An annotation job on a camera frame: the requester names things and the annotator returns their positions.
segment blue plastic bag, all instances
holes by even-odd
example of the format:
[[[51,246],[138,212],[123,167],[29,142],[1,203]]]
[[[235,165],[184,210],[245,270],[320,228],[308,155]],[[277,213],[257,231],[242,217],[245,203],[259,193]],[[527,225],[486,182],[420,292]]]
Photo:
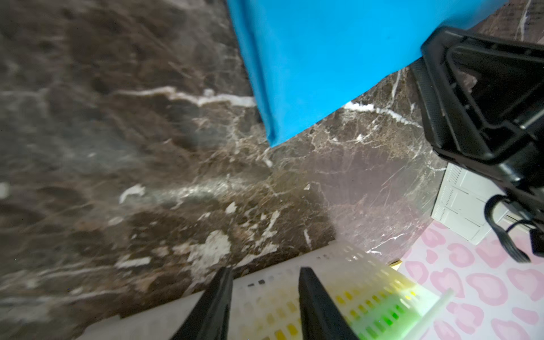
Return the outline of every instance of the blue plastic bag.
[[[421,56],[439,26],[470,28],[505,0],[227,0],[271,146]]]

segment black cable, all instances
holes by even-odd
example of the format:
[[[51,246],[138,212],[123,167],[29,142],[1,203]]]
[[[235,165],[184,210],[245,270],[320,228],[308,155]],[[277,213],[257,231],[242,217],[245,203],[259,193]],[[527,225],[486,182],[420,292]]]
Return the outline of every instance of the black cable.
[[[500,245],[506,250],[506,252],[514,259],[514,261],[518,263],[530,263],[531,260],[529,259],[529,256],[525,254],[521,249],[516,247],[516,244],[510,238],[506,230],[502,229],[498,224],[495,223],[493,220],[493,210],[495,209],[496,205],[499,204],[502,201],[507,201],[509,198],[503,195],[495,195],[491,197],[487,203],[485,203],[484,208],[484,217],[487,223],[491,226],[491,229],[495,232],[497,237],[499,238]],[[511,225],[508,230],[512,230],[512,228],[516,224],[520,224],[521,222],[527,223],[529,221],[518,221]]]
[[[528,225],[532,225],[533,227],[536,228],[536,225],[529,221],[529,220],[519,220],[519,221],[516,221],[514,223],[512,223],[507,229],[506,229],[506,232],[509,233],[512,229],[514,229],[518,224],[528,224]]]

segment white drawer unit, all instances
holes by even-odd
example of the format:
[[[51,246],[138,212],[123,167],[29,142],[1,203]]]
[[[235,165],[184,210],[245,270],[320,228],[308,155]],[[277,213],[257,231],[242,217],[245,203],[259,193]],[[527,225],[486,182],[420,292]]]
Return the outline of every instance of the white drawer unit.
[[[472,244],[478,244],[491,230],[484,218],[485,203],[497,194],[503,192],[487,178],[448,164],[431,216]],[[507,212],[499,204],[493,211],[495,221],[500,222]]]

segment white slotted basket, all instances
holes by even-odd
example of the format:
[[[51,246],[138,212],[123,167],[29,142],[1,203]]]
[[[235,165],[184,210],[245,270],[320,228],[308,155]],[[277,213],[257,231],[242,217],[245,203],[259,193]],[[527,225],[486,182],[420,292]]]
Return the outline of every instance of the white slotted basket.
[[[300,267],[311,267],[362,340],[417,340],[451,300],[439,297],[372,256],[333,242],[233,282],[229,340],[302,339],[298,295]],[[202,293],[136,315],[89,326],[79,340],[168,340]]]

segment brown marble floor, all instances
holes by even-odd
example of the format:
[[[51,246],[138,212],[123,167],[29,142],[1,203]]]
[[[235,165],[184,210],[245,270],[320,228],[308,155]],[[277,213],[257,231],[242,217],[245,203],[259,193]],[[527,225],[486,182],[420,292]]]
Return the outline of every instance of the brown marble floor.
[[[478,29],[537,42],[542,8]],[[72,338],[335,238],[389,261],[430,221],[445,164],[407,70],[354,100],[404,120],[339,109],[270,149],[222,1],[1,1],[0,58],[0,338]]]

